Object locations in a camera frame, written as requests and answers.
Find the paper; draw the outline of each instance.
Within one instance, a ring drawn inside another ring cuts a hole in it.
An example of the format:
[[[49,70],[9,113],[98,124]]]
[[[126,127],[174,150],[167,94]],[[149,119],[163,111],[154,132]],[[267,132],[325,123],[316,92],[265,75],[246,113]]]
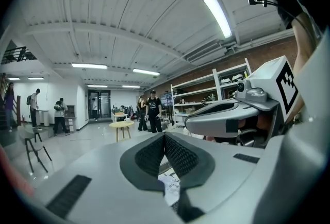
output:
[[[174,170],[170,168],[165,173],[158,176],[158,180],[165,184],[164,199],[169,206],[179,200],[180,180]]]

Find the white table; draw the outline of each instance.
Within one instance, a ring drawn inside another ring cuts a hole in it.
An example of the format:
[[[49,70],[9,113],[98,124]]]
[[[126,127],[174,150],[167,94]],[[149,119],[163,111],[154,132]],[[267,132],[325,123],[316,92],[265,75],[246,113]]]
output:
[[[111,113],[111,119],[114,123],[117,122],[117,118],[120,118],[120,117],[125,117],[127,118],[127,114],[120,114],[120,115],[114,115],[113,113]]]
[[[116,123],[117,122],[117,118],[120,118],[120,117],[125,117],[127,118],[127,114],[121,114],[121,115],[114,115],[113,118],[113,122]]]
[[[49,110],[40,110],[40,109],[36,110],[37,126],[39,126],[41,122],[43,122],[45,127],[50,125],[50,118],[48,113]]]

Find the brick wall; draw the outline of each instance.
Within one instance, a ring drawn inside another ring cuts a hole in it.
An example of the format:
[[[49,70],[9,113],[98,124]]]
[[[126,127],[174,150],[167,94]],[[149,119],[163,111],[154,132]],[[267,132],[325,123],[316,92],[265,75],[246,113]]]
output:
[[[169,92],[171,91],[171,84],[177,85],[195,78],[212,74],[213,68],[216,68],[217,71],[225,70],[227,68],[239,64],[244,64],[245,63],[244,59],[247,58],[251,71],[253,72],[256,69],[258,69],[263,63],[281,56],[286,56],[290,62],[291,67],[294,66],[294,61],[297,56],[297,44],[294,37],[285,38],[282,40],[275,41],[273,43],[269,43],[266,45],[249,49],[247,51],[237,53],[235,55],[225,58],[224,60],[215,62],[208,66],[201,67],[198,68],[197,70],[183,74],[182,76],[179,76],[166,83],[156,86],[153,89],[155,89],[157,95],[160,96],[166,93],[166,91]],[[214,81],[210,81],[185,88],[185,91],[189,92],[189,91],[201,90],[214,86],[215,86]],[[149,96],[149,93],[150,91],[148,90],[144,94],[145,96]],[[207,94],[209,93],[205,93],[205,95],[204,94],[191,95],[189,97],[186,97],[185,100],[199,101],[202,98],[204,98]]]

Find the backpack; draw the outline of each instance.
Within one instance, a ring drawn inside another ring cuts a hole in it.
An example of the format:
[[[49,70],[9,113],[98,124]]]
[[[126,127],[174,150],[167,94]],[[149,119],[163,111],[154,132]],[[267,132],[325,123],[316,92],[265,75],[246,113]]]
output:
[[[57,110],[57,111],[64,110],[64,107],[62,106],[62,102],[57,101],[57,102],[55,103],[54,109]]]
[[[27,96],[27,98],[26,98],[27,105],[31,105],[31,97],[32,97],[32,95]]]

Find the wooden stool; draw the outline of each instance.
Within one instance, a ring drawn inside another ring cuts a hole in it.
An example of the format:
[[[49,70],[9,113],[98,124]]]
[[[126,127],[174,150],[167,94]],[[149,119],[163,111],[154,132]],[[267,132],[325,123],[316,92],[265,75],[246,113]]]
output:
[[[116,123],[110,123],[109,127],[113,127],[115,128],[115,133],[116,133],[116,139],[115,141],[118,142],[118,129],[122,128],[122,132],[123,132],[123,138],[125,138],[125,134],[124,134],[124,128],[127,129],[128,132],[128,136],[130,138],[130,133],[129,133],[129,126],[133,125],[134,122],[130,121],[130,122],[116,122]]]

